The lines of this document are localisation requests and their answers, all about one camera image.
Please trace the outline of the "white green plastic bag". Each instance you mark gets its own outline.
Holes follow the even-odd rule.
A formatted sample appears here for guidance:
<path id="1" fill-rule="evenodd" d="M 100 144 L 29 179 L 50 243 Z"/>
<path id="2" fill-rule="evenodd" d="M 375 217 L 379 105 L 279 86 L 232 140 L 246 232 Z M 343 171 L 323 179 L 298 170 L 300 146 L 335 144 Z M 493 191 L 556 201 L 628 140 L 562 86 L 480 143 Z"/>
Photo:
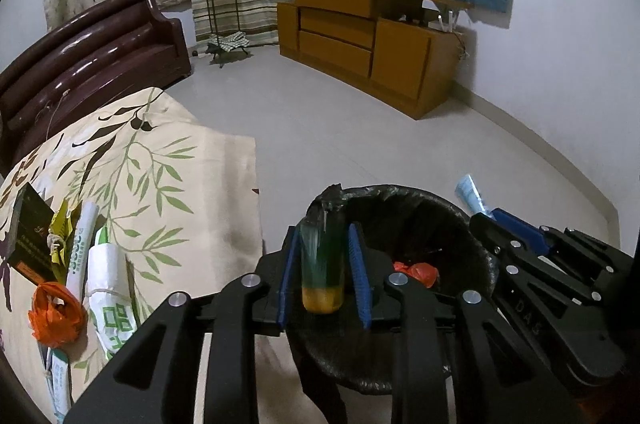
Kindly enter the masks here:
<path id="1" fill-rule="evenodd" d="M 111 359 L 137 331 L 138 321 L 125 253 L 110 241 L 105 225 L 88 251 L 86 294 L 96 337 Z"/>

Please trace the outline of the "teal toothpaste tube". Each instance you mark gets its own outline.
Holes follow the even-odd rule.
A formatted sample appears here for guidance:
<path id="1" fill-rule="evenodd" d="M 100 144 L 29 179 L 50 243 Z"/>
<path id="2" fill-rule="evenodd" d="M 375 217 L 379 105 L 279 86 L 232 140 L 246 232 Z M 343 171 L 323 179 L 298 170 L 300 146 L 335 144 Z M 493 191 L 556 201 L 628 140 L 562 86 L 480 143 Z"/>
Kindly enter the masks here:
<path id="1" fill-rule="evenodd" d="M 60 349 L 51 350 L 52 378 L 54 387 L 53 410 L 56 422 L 63 423 L 73 405 L 70 391 L 70 363 L 65 352 Z"/>

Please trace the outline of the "white wrapper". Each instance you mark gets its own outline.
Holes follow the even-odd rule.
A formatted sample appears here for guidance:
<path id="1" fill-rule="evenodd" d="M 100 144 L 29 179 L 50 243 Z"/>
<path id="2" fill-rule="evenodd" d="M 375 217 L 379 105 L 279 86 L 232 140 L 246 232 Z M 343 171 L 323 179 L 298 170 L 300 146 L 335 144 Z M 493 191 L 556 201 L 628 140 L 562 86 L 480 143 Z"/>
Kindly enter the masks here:
<path id="1" fill-rule="evenodd" d="M 53 387 L 53 378 L 52 378 L 52 362 L 51 362 L 51 350 L 47 346 L 39 345 L 38 346 L 44 378 L 46 379 L 47 389 L 49 392 L 49 396 L 51 401 L 54 401 L 54 387 Z"/>

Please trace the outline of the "orange plastic bag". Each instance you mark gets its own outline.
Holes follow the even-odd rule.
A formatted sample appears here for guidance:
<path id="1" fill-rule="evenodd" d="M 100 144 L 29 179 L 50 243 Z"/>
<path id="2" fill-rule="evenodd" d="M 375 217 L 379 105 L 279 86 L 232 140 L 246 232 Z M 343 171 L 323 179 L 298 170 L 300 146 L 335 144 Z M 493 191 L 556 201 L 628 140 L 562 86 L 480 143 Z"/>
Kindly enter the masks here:
<path id="1" fill-rule="evenodd" d="M 77 342 L 87 321 L 84 306 L 58 282 L 44 282 L 36 287 L 27 315 L 32 336 L 49 348 Z"/>

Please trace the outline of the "red plastic bag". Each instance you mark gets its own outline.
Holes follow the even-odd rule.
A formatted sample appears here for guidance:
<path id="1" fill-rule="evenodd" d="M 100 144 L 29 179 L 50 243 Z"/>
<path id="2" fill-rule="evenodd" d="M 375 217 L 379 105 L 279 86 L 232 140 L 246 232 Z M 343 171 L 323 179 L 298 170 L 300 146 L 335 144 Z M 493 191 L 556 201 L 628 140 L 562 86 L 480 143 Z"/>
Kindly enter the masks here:
<path id="1" fill-rule="evenodd" d="M 401 261 L 393 263 L 396 272 L 402 272 L 409 277 L 413 277 L 426 288 L 432 288 L 439 279 L 438 269 L 427 262 L 417 262 L 413 265 L 406 265 Z"/>

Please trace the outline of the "white green tube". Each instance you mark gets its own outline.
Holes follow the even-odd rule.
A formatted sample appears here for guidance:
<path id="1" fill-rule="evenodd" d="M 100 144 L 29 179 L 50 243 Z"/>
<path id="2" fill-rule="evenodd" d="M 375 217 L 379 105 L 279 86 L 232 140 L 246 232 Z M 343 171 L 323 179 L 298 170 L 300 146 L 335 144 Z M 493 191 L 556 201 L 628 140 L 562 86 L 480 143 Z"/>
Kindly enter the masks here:
<path id="1" fill-rule="evenodd" d="M 94 226 L 96 225 L 98 214 L 98 205 L 93 202 L 84 202 L 74 232 L 65 286 L 79 303 L 84 298 L 88 251 L 92 246 Z"/>

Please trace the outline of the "yellow snack wrapper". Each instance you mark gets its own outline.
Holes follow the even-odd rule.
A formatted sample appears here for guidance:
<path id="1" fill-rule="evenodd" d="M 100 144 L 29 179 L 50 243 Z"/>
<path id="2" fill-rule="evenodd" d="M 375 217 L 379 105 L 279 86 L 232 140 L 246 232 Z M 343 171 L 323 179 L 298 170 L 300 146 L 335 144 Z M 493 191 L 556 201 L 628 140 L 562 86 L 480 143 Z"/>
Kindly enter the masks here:
<path id="1" fill-rule="evenodd" d="M 70 254 L 72 254 L 74 234 L 80 217 L 81 205 L 70 209 L 68 199 L 63 199 L 60 208 L 53 215 L 47 235 L 51 267 L 55 281 L 66 282 Z"/>

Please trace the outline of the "black cigarette box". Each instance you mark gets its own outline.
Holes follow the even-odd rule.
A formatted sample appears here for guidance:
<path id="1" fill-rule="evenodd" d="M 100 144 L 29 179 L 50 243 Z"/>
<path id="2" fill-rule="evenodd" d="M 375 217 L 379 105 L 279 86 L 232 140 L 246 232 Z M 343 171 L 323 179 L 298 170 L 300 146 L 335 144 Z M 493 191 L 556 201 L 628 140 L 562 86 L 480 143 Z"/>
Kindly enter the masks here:
<path id="1" fill-rule="evenodd" d="M 6 261 L 35 285 L 55 280 L 47 244 L 52 217 L 51 207 L 26 183 L 15 199 Z"/>

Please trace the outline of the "green yellow bottle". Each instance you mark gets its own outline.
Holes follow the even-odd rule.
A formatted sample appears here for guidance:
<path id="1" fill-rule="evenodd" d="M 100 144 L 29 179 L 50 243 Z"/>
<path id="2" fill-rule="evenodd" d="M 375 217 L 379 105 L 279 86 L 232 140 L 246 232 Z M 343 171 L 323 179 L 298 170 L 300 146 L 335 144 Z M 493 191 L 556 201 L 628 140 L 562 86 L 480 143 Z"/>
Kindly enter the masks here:
<path id="1" fill-rule="evenodd" d="M 337 311 L 344 300 L 346 223 L 342 189 L 332 185 L 298 224 L 302 243 L 302 300 L 315 314 Z"/>

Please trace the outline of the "blue toothpaste tube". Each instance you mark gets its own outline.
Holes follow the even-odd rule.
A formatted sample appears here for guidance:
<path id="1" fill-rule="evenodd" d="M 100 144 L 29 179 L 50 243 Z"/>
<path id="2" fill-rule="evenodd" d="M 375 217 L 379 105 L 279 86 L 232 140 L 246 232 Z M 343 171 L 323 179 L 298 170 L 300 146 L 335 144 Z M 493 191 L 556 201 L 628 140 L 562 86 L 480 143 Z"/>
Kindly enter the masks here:
<path id="1" fill-rule="evenodd" d="M 482 214 L 494 219 L 492 209 L 485 203 L 471 175 L 464 175 L 454 188 L 454 193 L 472 215 Z"/>

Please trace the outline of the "black lined trash bin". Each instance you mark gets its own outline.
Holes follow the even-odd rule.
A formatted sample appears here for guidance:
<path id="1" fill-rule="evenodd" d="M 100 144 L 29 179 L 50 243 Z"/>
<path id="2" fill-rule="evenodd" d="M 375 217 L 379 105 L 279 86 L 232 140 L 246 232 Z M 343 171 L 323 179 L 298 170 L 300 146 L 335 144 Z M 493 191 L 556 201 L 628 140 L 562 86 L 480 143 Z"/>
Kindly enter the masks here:
<path id="1" fill-rule="evenodd" d="M 431 192 L 379 184 L 342 189 L 346 223 L 344 300 L 329 314 L 308 312 L 299 296 L 291 299 L 288 344 L 305 394 L 326 394 L 338 386 L 363 395 L 387 395 L 392 390 L 392 339 L 367 330 L 358 315 L 354 279 L 349 266 L 348 229 L 356 225 L 366 248 L 390 262 L 427 262 L 438 269 L 432 288 L 450 300 L 465 288 L 490 281 L 488 257 L 469 231 L 469 216 Z M 302 280 L 302 243 L 298 225 L 297 273 Z"/>

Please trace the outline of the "floral beige tablecloth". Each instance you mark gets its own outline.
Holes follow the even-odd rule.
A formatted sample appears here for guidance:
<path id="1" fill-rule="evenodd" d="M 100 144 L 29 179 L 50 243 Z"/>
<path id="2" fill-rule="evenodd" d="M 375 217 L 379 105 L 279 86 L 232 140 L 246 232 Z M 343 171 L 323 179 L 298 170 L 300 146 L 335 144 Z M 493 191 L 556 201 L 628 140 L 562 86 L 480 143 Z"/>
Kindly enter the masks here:
<path id="1" fill-rule="evenodd" d="M 255 142 L 207 128 L 148 88 L 102 107 L 29 152 L 1 185 L 9 228 L 31 185 L 53 208 L 96 204 L 125 254 L 139 320 L 172 292 L 217 292 L 262 254 Z"/>

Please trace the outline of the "white router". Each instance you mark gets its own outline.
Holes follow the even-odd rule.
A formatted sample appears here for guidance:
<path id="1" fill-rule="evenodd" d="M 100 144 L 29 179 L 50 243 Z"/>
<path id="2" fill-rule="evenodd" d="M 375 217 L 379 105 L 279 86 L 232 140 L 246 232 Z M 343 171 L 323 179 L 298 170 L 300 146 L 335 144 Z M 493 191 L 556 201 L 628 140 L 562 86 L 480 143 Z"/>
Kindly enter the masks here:
<path id="1" fill-rule="evenodd" d="M 437 15 L 439 30 L 453 34 L 457 29 L 458 18 L 458 10 L 449 9 L 446 12 L 440 12 Z"/>

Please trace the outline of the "wooden TV cabinet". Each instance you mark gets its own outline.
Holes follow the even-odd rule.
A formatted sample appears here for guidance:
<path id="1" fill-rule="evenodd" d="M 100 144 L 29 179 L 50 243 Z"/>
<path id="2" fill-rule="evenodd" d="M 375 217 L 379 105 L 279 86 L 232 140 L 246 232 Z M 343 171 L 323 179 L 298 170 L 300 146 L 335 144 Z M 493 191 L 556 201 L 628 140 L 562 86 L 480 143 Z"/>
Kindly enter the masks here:
<path id="1" fill-rule="evenodd" d="M 292 0 L 277 6 L 280 53 L 413 119 L 447 101 L 464 40 L 437 15 L 459 0 Z"/>

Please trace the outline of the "dark brown leather sofa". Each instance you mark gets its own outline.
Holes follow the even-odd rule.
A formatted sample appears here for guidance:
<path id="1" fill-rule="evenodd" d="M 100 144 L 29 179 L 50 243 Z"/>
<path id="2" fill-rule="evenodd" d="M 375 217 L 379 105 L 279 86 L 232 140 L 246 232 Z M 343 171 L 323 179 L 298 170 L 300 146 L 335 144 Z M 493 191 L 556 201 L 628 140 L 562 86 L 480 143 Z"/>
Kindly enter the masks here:
<path id="1" fill-rule="evenodd" d="M 1 73 L 1 173 L 78 119 L 191 75 L 182 25 L 156 0 L 105 0 L 45 35 Z"/>

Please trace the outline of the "black metal plant stand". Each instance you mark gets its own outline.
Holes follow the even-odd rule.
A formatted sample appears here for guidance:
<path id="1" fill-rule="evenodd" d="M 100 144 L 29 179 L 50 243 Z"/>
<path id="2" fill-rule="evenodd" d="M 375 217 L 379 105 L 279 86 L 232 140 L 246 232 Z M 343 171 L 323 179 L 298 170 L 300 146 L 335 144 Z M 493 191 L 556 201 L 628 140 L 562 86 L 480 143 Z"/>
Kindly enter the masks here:
<path id="1" fill-rule="evenodd" d="M 228 3 L 224 0 L 205 0 L 206 18 L 209 27 L 209 37 L 206 40 L 205 54 L 212 57 L 212 62 L 219 68 L 224 68 L 229 63 L 233 55 L 239 52 L 241 58 L 250 55 L 247 34 L 241 25 L 239 0 L 232 0 L 234 29 L 229 26 L 222 26 L 222 16 L 224 12 L 230 11 Z"/>

